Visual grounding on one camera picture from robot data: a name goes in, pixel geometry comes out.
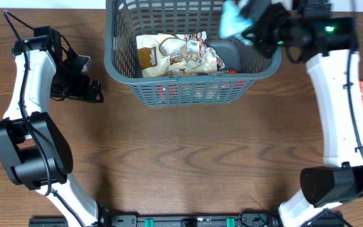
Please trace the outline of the pale green wipes packet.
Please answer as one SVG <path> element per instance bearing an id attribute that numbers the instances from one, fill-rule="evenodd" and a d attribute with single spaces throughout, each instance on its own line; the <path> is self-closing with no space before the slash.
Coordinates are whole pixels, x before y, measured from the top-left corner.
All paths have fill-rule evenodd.
<path id="1" fill-rule="evenodd" d="M 240 15 L 240 8 L 234 1 L 223 2 L 219 24 L 220 39 L 234 37 L 245 45 L 253 45 L 252 41 L 242 36 L 242 33 L 252 26 L 253 21 Z"/>

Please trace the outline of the PanTree snack bag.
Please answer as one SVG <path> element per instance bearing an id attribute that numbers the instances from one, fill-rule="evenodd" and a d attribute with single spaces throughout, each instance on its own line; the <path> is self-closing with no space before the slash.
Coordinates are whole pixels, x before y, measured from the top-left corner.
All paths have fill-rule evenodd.
<path id="1" fill-rule="evenodd" d="M 136 41 L 139 64 L 145 78 L 164 76 L 171 57 L 182 56 L 186 61 L 202 63 L 207 48 L 205 32 L 139 35 Z"/>
<path id="2" fill-rule="evenodd" d="M 206 56 L 206 61 L 209 64 L 209 69 L 211 71 L 217 71 L 217 70 L 225 68 L 225 63 L 219 57 L 216 50 L 213 49 L 212 47 L 208 47 L 206 49 L 206 55 L 205 56 Z"/>
<path id="3" fill-rule="evenodd" d="M 171 57 L 170 65 L 166 69 L 166 76 L 196 76 L 198 74 L 214 73 L 216 71 L 211 71 L 209 69 L 209 64 L 206 61 L 206 56 L 202 63 L 189 60 L 186 61 L 184 57 Z"/>

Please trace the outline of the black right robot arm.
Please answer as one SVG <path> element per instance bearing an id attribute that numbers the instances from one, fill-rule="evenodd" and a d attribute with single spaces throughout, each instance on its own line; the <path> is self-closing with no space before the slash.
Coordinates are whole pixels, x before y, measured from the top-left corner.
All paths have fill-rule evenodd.
<path id="1" fill-rule="evenodd" d="M 305 168 L 300 189 L 282 203 L 270 226 L 309 226 L 334 208 L 363 197 L 363 106 L 356 17 L 334 17 L 328 1 L 299 1 L 294 15 L 281 3 L 250 1 L 242 36 L 264 57 L 279 47 L 300 51 L 318 103 L 323 165 Z"/>

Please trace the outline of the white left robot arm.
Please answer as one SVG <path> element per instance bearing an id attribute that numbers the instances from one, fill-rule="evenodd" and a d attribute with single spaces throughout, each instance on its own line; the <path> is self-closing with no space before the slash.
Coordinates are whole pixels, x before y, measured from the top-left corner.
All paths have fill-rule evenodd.
<path id="1" fill-rule="evenodd" d="M 108 211 L 73 174 L 69 143 L 49 115 L 50 101 L 103 102 L 99 81 L 83 74 L 89 57 L 63 48 L 60 33 L 18 40 L 16 81 L 0 120 L 0 162 L 15 185 L 48 198 L 68 226 L 110 226 Z"/>

